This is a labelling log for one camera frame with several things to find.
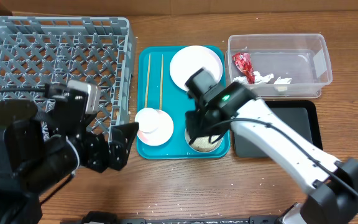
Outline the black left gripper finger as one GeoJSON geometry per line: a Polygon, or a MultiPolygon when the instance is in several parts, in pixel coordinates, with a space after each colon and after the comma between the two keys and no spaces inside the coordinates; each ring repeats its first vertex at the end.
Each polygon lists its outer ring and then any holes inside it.
{"type": "Polygon", "coordinates": [[[109,168],[122,170],[127,165],[131,146],[132,141],[126,137],[109,142],[109,168]]]}
{"type": "Polygon", "coordinates": [[[132,146],[138,130],[138,122],[113,126],[111,128],[111,142],[118,146],[132,146]]]}

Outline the red snack wrapper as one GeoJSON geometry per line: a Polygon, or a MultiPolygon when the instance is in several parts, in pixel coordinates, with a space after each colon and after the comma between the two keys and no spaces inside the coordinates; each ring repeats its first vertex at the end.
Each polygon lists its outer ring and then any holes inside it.
{"type": "Polygon", "coordinates": [[[232,56],[232,60],[237,69],[246,77],[248,84],[254,84],[255,75],[250,53],[238,52],[232,56]]]}

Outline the white paper cup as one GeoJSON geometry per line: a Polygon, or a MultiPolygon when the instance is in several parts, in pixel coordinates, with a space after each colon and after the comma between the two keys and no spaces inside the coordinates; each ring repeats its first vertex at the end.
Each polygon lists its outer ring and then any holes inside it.
{"type": "Polygon", "coordinates": [[[140,131],[151,133],[158,127],[159,114],[153,108],[143,108],[137,112],[135,122],[139,124],[140,131]]]}

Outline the white tissue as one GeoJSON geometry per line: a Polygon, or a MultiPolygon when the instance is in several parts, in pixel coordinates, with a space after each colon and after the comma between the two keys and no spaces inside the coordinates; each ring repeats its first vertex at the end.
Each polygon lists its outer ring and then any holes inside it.
{"type": "Polygon", "coordinates": [[[262,76],[258,71],[254,71],[253,75],[250,78],[247,77],[236,77],[234,78],[235,82],[239,82],[245,85],[258,85],[258,84],[266,84],[271,79],[274,78],[274,74],[270,73],[268,75],[262,76]]]}

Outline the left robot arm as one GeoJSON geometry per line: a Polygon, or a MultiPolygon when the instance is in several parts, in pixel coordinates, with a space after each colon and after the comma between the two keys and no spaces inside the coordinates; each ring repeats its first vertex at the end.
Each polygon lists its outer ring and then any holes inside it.
{"type": "Polygon", "coordinates": [[[79,167],[102,173],[126,164],[138,123],[113,126],[110,140],[87,127],[98,113],[100,87],[78,81],[46,84],[52,110],[31,100],[0,101],[0,223],[37,223],[40,196],[57,193],[79,167]]]}

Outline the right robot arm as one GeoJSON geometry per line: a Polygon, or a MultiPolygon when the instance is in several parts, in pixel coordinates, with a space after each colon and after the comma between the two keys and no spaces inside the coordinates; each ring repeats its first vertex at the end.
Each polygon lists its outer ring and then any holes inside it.
{"type": "Polygon", "coordinates": [[[280,165],[307,195],[276,223],[349,223],[358,214],[358,161],[322,151],[284,123],[244,85],[225,87],[201,68],[185,83],[195,110],[187,111],[189,144],[219,141],[229,130],[248,139],[280,165]]]}

